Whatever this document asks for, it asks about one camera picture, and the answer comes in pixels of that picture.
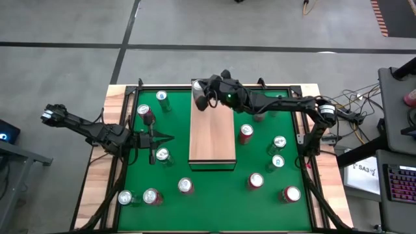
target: concrete floor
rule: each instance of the concrete floor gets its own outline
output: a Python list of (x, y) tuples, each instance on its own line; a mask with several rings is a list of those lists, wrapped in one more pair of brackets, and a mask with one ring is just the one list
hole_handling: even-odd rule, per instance
[[(0, 42), (120, 44), (133, 0), (0, 0)], [(142, 0), (130, 44), (411, 49), (415, 39), (385, 38), (369, 0), (320, 0), (302, 17), (301, 0)], [(11, 230), (67, 231), (91, 147), (67, 130), (42, 125), (48, 103), (94, 119), (103, 105), (119, 49), (0, 47), (0, 118), (22, 129), (18, 144), (53, 157), (35, 166)], [(189, 83), (229, 69), (252, 83), (318, 83), (326, 96), (377, 82), (377, 69), (414, 55), (127, 50), (118, 84)], [(380, 97), (374, 99), (381, 104)], [(362, 129), (377, 137), (380, 110)], [(340, 134), (349, 133), (346, 125)], [(339, 145), (356, 147), (349, 136)], [(378, 204), (348, 197), (356, 228), (380, 222)]]

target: desk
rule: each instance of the desk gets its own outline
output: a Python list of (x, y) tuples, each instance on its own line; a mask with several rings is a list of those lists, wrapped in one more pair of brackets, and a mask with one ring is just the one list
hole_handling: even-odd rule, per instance
[(410, 155), (392, 153), (385, 150), (377, 150), (376, 156), (378, 177), (380, 178), (380, 196), (382, 197), (380, 212), (383, 229), (395, 233), (414, 233), (414, 216), (412, 214), (416, 213), (416, 205), (390, 201), (388, 199), (388, 188), (385, 187), (386, 181), (384, 177), (383, 164), (416, 167), (415, 159)]
[[(318, 86), (316, 84), (301, 84), (303, 96), (317, 96), (319, 95)], [(105, 100), (105, 112), (104, 119), (106, 123), (115, 123), (118, 124), (120, 112), (122, 109), (122, 103), (124, 98), (124, 92), (126, 87), (124, 85), (114, 85), (110, 86), (107, 92), (107, 97)], [(301, 124), (300, 114), (296, 115), (298, 120), (300, 132), (304, 131), (304, 126)], [(309, 128), (311, 129), (313, 122), (309, 120)], [(322, 146), (323, 150), (333, 151), (332, 147)], [(94, 148), (90, 160), (93, 160), (103, 154), (102, 149)], [(107, 188), (107, 182), (109, 178), (109, 172), (111, 167), (111, 158), (106, 157), (100, 161), (96, 161), (92, 164), (87, 173), (86, 179), (83, 184), (82, 194), (80, 195), (79, 206), (76, 208), (73, 226), (71, 228), (79, 228), (94, 214), (94, 211), (98, 208), (102, 202), (105, 191)], [(322, 183), (323, 194), (333, 210), (341, 217), (343, 222), (352, 227), (352, 221), (350, 213), (348, 210), (348, 204), (345, 198), (343, 184), (341, 181), (341, 176), (339, 175), (336, 158), (333, 155), (321, 154), (317, 157), (317, 168), (319, 171), (320, 182)], [(113, 200), (113, 205), (110, 207), (110, 212), (108, 216), (107, 225), (105, 227), (109, 228), (112, 226), (111, 220), (113, 220), (114, 203), (116, 200)], [(315, 199), (312, 199), (313, 210), (317, 221), (317, 226), (322, 227), (322, 219), (320, 215), (320, 209)]]
[(400, 130), (409, 127), (407, 121), (409, 107), (404, 103), (403, 96), (416, 87), (416, 75), (408, 76), (408, 79), (398, 81), (392, 76), (389, 68), (378, 70), (386, 132), (374, 140), (338, 156), (339, 167), (349, 166), (373, 156), (376, 150), (416, 155), (415, 140), (400, 133)]

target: backlit keyboard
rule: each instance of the backlit keyboard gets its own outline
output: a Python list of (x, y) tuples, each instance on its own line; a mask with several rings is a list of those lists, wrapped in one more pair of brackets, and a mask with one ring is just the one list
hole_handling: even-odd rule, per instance
[(385, 164), (383, 169), (389, 200), (416, 204), (416, 168)]

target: green felt surface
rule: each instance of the green felt surface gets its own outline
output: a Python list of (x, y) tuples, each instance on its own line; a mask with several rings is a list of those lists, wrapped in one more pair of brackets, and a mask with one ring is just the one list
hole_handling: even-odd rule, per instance
[[(266, 95), (287, 96), (286, 91), (267, 91)], [(155, 97), (156, 92), (140, 93), (139, 104), (147, 104), (156, 116), (155, 128), (175, 139), (163, 144), (170, 150), (175, 165), (162, 167), (148, 162), (148, 150), (139, 150), (139, 158), (127, 169), (125, 189), (142, 197), (153, 187), (164, 196), (160, 206), (139, 205), (122, 207), (118, 229), (120, 231), (310, 231), (305, 190), (299, 169), (294, 165), (297, 157), (293, 121), (289, 112), (279, 112), (272, 118), (267, 115), (256, 123), (248, 114), (234, 113), (237, 166), (232, 172), (192, 172), (189, 168), (190, 99), (189, 91), (168, 91), (172, 111), (164, 113)], [(254, 135), (248, 145), (237, 141), (242, 124), (251, 124)], [(146, 129), (137, 116), (136, 131)], [(268, 174), (265, 165), (271, 157), (266, 147), (276, 135), (287, 139), (281, 152), (285, 166)], [(246, 188), (247, 178), (259, 172), (264, 185), (255, 191)], [(177, 183), (189, 177), (195, 192), (190, 196), (180, 193)], [(293, 185), (301, 190), (296, 203), (281, 203), (278, 193)]]

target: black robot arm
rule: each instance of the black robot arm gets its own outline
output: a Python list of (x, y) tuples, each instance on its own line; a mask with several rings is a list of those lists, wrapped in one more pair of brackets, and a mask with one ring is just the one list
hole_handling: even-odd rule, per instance
[(315, 123), (304, 137), (302, 155), (319, 155), (320, 139), (325, 130), (336, 124), (335, 107), (322, 97), (269, 97), (243, 87), (232, 79), (227, 70), (209, 79), (194, 81), (192, 93), (197, 108), (202, 111), (218, 103), (228, 106), (237, 113), (262, 114), (266, 111), (293, 111), (306, 113)]
[(42, 123), (48, 126), (71, 129), (86, 137), (87, 143), (91, 145), (93, 142), (98, 143), (106, 153), (117, 157), (128, 155), (128, 151), (133, 148), (136, 151), (136, 157), (132, 163), (137, 159), (137, 149), (149, 149), (149, 163), (155, 164), (155, 150), (162, 143), (174, 138), (154, 130), (152, 117), (148, 115), (145, 115), (143, 119), (148, 132), (138, 133), (130, 131), (125, 125), (103, 123), (103, 111), (95, 121), (90, 122), (69, 113), (62, 104), (48, 104), (41, 119)]

